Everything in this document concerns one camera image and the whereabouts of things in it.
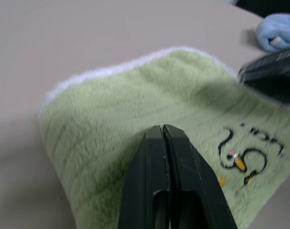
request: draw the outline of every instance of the gray table surface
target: gray table surface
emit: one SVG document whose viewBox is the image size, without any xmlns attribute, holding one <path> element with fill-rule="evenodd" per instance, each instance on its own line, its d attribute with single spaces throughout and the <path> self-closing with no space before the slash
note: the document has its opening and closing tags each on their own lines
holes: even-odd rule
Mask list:
<svg viewBox="0 0 290 229">
<path fill-rule="evenodd" d="M 55 83 L 177 45 L 238 71 L 260 21 L 222 0 L 0 1 L 0 229 L 75 228 L 37 125 Z M 290 178 L 251 228 L 290 229 Z"/>
</svg>

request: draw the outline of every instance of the towel embroidery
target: towel embroidery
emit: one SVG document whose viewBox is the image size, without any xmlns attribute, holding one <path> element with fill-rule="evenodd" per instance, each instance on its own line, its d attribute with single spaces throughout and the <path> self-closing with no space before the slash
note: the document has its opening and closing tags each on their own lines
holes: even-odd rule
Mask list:
<svg viewBox="0 0 290 229">
<path fill-rule="evenodd" d="M 284 145 L 277 138 L 274 137 L 271 138 L 269 136 L 269 133 L 265 130 L 256 127 L 248 128 L 244 123 L 241 123 L 239 126 L 245 128 L 248 131 L 248 135 L 255 137 L 259 141 L 264 142 L 268 145 L 277 146 L 278 149 L 277 156 L 279 158 L 282 157 Z M 225 149 L 225 146 L 227 146 L 231 142 L 231 140 L 235 137 L 235 131 L 233 128 L 229 127 L 225 127 L 224 129 L 229 131 L 229 134 L 228 137 L 225 140 L 223 140 L 218 146 L 220 165 L 225 169 L 235 169 L 236 171 L 245 174 L 243 180 L 244 187 L 249 183 L 249 181 L 252 178 L 259 175 L 265 170 L 268 164 L 267 153 L 268 155 L 270 155 L 271 152 L 265 152 L 267 147 L 264 147 L 265 149 L 263 150 L 262 148 L 254 146 L 249 146 L 243 150 L 237 151 L 235 147 L 239 147 L 240 146 L 239 143 L 236 146 L 234 146 L 234 148 L 231 148 L 230 150 L 227 151 Z M 248 162 L 249 164 L 246 163 L 246 157 L 248 157 L 249 159 L 251 158 L 251 163 L 256 162 L 257 168 L 255 169 L 248 168 L 253 166 L 253 164 L 250 164 L 250 160 Z"/>
</svg>

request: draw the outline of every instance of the fabric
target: fabric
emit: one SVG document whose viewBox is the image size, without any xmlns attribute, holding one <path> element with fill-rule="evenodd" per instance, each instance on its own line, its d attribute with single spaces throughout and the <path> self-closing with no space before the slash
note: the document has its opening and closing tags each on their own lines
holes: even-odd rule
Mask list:
<svg viewBox="0 0 290 229">
<path fill-rule="evenodd" d="M 46 95 L 39 122 L 78 229 L 117 228 L 125 172 L 153 125 L 186 132 L 240 229 L 290 174 L 290 111 L 191 48 L 75 76 Z"/>
<path fill-rule="evenodd" d="M 290 48 L 290 14 L 271 14 L 257 27 L 256 35 L 261 47 L 268 52 Z"/>
</svg>

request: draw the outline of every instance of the black plastic object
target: black plastic object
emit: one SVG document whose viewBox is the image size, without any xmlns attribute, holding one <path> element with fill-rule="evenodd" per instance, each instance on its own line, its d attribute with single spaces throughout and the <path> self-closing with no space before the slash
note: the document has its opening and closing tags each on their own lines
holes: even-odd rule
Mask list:
<svg viewBox="0 0 290 229">
<path fill-rule="evenodd" d="M 290 50 L 262 57 L 244 65 L 238 77 L 255 90 L 290 104 Z"/>
<path fill-rule="evenodd" d="M 273 13 L 290 13 L 290 0 L 238 0 L 236 5 L 264 18 Z"/>
<path fill-rule="evenodd" d="M 237 229 L 218 180 L 183 130 L 149 129 L 127 173 L 118 229 Z"/>
</svg>

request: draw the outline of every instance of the cartoon duck embroidery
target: cartoon duck embroidery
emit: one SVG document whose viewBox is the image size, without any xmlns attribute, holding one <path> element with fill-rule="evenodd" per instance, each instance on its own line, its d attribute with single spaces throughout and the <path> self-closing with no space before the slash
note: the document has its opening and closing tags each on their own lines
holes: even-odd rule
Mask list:
<svg viewBox="0 0 290 229">
<path fill-rule="evenodd" d="M 247 185 L 249 183 L 249 181 L 256 175 L 258 175 L 259 173 L 261 173 L 265 167 L 267 166 L 267 157 L 265 154 L 263 154 L 260 150 L 257 149 L 247 149 L 244 151 L 242 156 L 239 156 L 235 150 L 231 149 L 229 154 L 228 154 L 228 159 L 233 159 L 234 160 L 234 164 L 233 167 L 236 167 L 240 172 L 242 173 L 247 173 L 247 166 L 245 164 L 244 161 L 244 156 L 248 153 L 248 152 L 257 152 L 258 154 L 262 155 L 264 157 L 264 165 L 262 167 L 262 169 L 260 171 L 256 171 L 253 170 L 247 177 L 244 178 L 244 186 Z"/>
<path fill-rule="evenodd" d="M 223 152 L 223 155 L 225 155 L 225 152 L 224 152 L 225 145 L 227 145 L 234 137 L 234 131 L 232 129 L 230 128 L 225 128 L 225 129 L 229 131 L 229 136 L 223 142 L 221 142 L 218 146 L 218 154 L 220 158 L 220 163 L 221 163 L 221 166 L 225 169 L 237 169 L 240 173 L 245 174 L 246 176 L 244 177 L 244 181 L 243 181 L 243 187 L 244 187 L 256 175 L 264 171 L 268 162 L 267 156 L 260 149 L 250 147 L 250 148 L 244 149 L 242 153 L 240 154 L 237 153 L 236 150 L 230 149 L 228 153 L 226 153 L 226 160 L 221 159 L 222 152 Z M 262 161 L 261 163 L 259 163 L 259 165 L 256 166 L 257 168 L 253 169 L 252 171 L 249 171 L 248 167 L 254 168 L 254 166 L 252 164 L 246 164 L 245 162 L 245 157 L 247 155 L 249 158 L 250 157 L 261 158 L 260 161 Z"/>
</svg>

